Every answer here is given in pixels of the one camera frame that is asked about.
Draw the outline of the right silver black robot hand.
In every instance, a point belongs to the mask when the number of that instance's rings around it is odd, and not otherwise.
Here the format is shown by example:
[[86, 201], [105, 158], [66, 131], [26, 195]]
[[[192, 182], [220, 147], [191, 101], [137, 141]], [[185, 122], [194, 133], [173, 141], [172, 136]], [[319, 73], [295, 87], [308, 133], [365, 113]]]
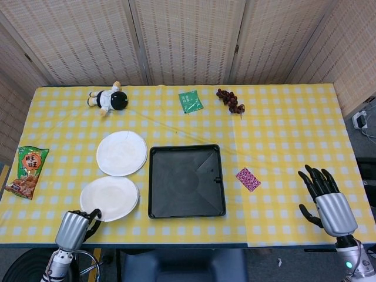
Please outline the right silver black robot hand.
[[358, 228], [357, 221], [347, 201], [340, 192], [331, 173], [325, 169], [318, 170], [305, 165], [307, 174], [302, 171], [298, 175], [302, 178], [306, 188], [316, 206], [318, 216], [313, 216], [300, 204], [302, 215], [310, 223], [325, 230], [331, 237], [351, 236]]

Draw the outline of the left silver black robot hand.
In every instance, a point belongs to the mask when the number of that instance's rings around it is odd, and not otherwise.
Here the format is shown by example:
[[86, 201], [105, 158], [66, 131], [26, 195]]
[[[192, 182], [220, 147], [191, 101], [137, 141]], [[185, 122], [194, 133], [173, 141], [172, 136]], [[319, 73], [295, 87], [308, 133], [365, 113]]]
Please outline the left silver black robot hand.
[[59, 227], [55, 243], [63, 251], [79, 250], [82, 243], [96, 233], [101, 224], [101, 218], [100, 209], [94, 209], [91, 213], [80, 210], [67, 211]]

